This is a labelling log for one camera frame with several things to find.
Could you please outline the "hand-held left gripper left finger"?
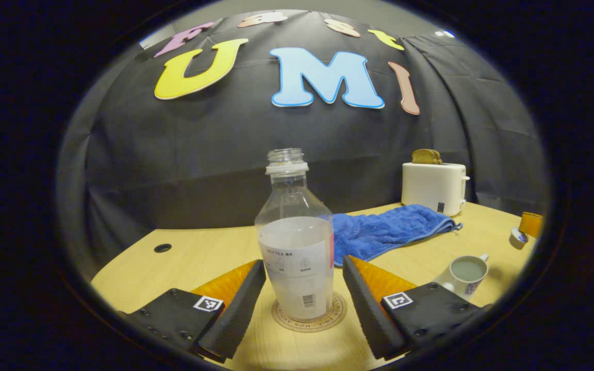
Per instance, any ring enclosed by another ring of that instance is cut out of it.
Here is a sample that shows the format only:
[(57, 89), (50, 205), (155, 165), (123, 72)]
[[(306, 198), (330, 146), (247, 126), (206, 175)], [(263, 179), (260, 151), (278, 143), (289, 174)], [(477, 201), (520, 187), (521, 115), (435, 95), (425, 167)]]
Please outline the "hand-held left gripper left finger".
[(120, 315), (171, 347), (224, 363), (240, 346), (265, 282), (264, 263), (254, 259), (196, 289), (171, 288)]

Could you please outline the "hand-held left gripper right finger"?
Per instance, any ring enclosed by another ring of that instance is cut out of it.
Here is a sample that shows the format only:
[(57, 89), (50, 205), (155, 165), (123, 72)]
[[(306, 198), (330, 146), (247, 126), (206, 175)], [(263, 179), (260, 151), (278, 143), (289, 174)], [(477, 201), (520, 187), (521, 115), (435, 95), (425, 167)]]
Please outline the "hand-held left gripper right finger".
[(389, 361), (438, 344), (483, 315), (483, 308), (441, 284), (415, 285), (353, 256), (342, 272), (373, 356)]

